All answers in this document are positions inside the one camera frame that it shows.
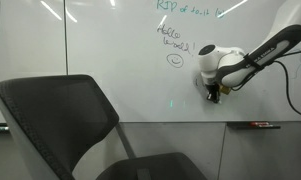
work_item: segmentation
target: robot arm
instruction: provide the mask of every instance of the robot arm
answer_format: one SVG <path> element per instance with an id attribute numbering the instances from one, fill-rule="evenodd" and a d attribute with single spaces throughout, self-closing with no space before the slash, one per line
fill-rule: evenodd
<path id="1" fill-rule="evenodd" d="M 199 52 L 201 76 L 208 100 L 219 101 L 220 86 L 244 85 L 257 72 L 301 41 L 301 0 L 287 0 L 278 10 L 268 37 L 249 54 L 240 48 L 208 45 Z"/>

